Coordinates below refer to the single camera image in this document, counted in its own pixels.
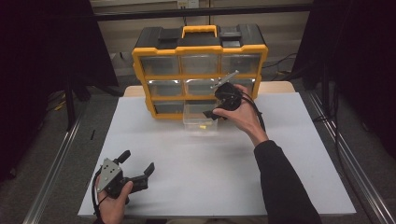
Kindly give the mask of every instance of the person's left hand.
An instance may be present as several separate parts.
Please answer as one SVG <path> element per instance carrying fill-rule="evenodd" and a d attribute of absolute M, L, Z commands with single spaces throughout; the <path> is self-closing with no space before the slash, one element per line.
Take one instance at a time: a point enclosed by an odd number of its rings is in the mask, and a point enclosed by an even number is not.
<path fill-rule="evenodd" d="M 97 178 L 95 186 L 98 185 L 99 179 L 100 176 Z M 98 202 L 101 202 L 99 204 L 101 218 L 106 224 L 120 224 L 122 222 L 125 211 L 125 201 L 133 186 L 134 184 L 132 181 L 126 183 L 118 199 L 107 197 L 105 190 L 98 193 Z"/>

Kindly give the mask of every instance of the transparent bin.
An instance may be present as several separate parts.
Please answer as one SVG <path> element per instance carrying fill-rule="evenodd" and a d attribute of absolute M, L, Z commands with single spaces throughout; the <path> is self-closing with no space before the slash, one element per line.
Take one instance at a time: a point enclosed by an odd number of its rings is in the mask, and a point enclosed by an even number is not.
<path fill-rule="evenodd" d="M 230 83 L 239 84 L 247 88 L 247 92 L 251 94 L 253 92 L 255 78 L 232 78 L 230 79 Z"/>
<path fill-rule="evenodd" d="M 154 101 L 157 114 L 181 114 L 183 113 L 184 101 Z"/>
<path fill-rule="evenodd" d="M 181 95 L 180 80 L 149 80 L 148 88 L 151 96 Z"/>
<path fill-rule="evenodd" d="M 140 57 L 145 75 L 178 75 L 177 56 Z"/>
<path fill-rule="evenodd" d="M 183 123 L 186 132 L 191 135 L 213 135 L 218 130 L 218 120 L 207 119 L 204 111 L 213 110 L 216 103 L 184 104 Z"/>
<path fill-rule="evenodd" d="M 261 55 L 256 54 L 223 54 L 221 71 L 223 75 L 238 70 L 240 74 L 257 74 Z"/>
<path fill-rule="evenodd" d="M 214 78 L 210 79 L 187 79 L 184 80 L 186 93 L 188 95 L 213 95 L 214 90 L 210 89 L 216 84 Z"/>
<path fill-rule="evenodd" d="M 219 56 L 217 54 L 191 54 L 180 56 L 181 71 L 187 75 L 217 74 Z"/>

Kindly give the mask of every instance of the yellow and black organizer case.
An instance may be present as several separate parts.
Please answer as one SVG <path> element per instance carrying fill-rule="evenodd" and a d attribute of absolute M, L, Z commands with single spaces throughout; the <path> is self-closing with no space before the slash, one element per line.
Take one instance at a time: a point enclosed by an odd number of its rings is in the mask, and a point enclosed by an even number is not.
<path fill-rule="evenodd" d="M 152 117 L 182 119 L 184 104 L 216 102 L 210 87 L 235 70 L 239 74 L 230 82 L 256 98 L 267 53 L 259 27 L 239 24 L 146 27 L 132 56 Z"/>

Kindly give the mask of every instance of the white tabletop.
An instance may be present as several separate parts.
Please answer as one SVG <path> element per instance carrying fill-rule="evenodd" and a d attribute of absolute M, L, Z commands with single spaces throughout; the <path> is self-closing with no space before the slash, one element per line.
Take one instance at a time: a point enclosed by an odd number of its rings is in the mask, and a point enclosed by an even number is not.
<path fill-rule="evenodd" d="M 356 213 L 298 93 L 260 94 L 268 135 L 281 146 L 321 215 Z M 143 97 L 120 98 L 95 170 L 124 150 L 125 176 L 153 161 L 148 189 L 131 194 L 126 217 L 266 215 L 253 145 L 230 121 L 215 136 L 189 136 L 180 120 L 153 119 Z M 92 217 L 91 186 L 79 216 Z"/>

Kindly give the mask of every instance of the wall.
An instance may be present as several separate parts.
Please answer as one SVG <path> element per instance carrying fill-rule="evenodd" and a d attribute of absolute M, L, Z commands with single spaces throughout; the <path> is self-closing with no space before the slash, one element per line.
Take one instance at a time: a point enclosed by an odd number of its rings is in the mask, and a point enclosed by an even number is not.
<path fill-rule="evenodd" d="M 176 9 L 177 1 L 172 0 L 127 0 L 91 1 L 95 13 L 148 11 Z M 252 7 L 287 4 L 309 4 L 312 0 L 200 0 L 200 7 Z M 300 47 L 309 12 L 266 13 L 253 15 L 230 15 L 210 17 L 188 17 L 188 25 L 216 24 L 235 26 L 238 23 L 257 23 L 269 47 L 267 62 L 276 62 L 295 53 Z M 150 19 L 136 21 L 99 21 L 109 53 L 131 52 L 140 31 L 147 26 L 175 28 L 183 25 L 182 18 Z"/>

